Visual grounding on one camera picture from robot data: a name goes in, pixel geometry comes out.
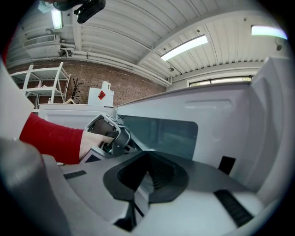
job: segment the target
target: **red label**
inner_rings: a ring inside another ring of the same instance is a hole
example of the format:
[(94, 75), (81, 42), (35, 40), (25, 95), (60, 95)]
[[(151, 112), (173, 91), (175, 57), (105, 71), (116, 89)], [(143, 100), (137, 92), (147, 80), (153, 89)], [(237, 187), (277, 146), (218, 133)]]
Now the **red label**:
[(100, 94), (98, 95), (98, 98), (101, 100), (105, 97), (105, 93), (103, 91), (100, 92)]

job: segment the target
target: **white box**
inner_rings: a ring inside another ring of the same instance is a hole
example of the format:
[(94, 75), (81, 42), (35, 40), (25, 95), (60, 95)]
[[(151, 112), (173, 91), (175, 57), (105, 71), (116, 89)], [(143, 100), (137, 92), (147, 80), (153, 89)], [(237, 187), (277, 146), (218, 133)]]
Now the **white box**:
[[(100, 93), (104, 92), (103, 99), (99, 99)], [(102, 90), (101, 88), (90, 88), (88, 95), (88, 105), (112, 106), (114, 100), (114, 91)]]

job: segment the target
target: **black rubber strip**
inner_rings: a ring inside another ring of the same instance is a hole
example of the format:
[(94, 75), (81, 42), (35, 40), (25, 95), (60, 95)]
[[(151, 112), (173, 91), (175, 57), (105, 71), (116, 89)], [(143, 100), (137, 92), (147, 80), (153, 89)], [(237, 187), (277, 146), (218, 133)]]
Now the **black rubber strip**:
[(76, 172), (72, 172), (72, 173), (67, 173), (64, 174), (65, 179), (72, 179), (81, 175), (85, 175), (86, 172), (85, 171), (76, 171)]
[(238, 227), (241, 227), (253, 219), (253, 216), (229, 191), (223, 189), (214, 192), (214, 194)]
[(141, 215), (141, 217), (144, 217), (144, 214), (143, 214), (142, 211), (139, 209), (138, 205), (134, 203), (134, 207), (135, 207), (135, 209), (138, 211), (138, 213)]

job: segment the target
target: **hand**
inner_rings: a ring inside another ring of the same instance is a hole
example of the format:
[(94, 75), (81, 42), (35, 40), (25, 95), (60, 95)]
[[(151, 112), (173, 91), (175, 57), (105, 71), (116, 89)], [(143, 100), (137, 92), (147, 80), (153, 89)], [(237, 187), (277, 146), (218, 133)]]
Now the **hand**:
[(93, 145), (99, 146), (101, 142), (110, 143), (112, 140), (113, 138), (104, 135), (98, 135), (94, 133), (89, 133), (87, 131), (83, 131), (80, 144), (79, 159), (83, 158)]

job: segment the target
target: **window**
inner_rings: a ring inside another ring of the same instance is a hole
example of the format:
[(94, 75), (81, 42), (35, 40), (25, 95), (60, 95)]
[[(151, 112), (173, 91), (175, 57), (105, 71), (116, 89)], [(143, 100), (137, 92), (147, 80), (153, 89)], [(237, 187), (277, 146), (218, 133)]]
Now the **window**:
[(252, 78), (252, 76), (208, 79), (205, 81), (197, 81), (197, 82), (189, 83), (189, 86), (194, 87), (194, 86), (209, 85), (209, 84), (239, 83), (239, 82), (245, 83), (245, 82), (251, 82), (251, 78)]

